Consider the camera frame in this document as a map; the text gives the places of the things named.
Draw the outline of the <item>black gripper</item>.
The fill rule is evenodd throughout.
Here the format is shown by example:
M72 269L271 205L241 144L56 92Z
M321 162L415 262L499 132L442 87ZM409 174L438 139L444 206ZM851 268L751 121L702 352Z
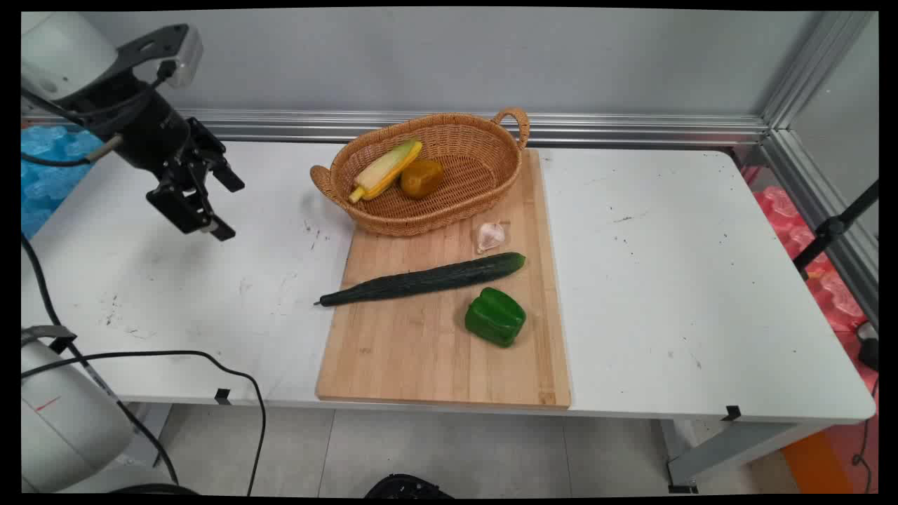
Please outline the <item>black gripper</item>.
M115 76L65 96L65 109L84 114L84 124L100 140L120 135L116 153L160 182L145 198L183 234L199 231L220 242L234 228L210 204L202 164L230 192L245 188L225 158L227 148L194 117L185 118L157 90L135 76ZM193 163L196 175L169 175L164 164L176 157Z

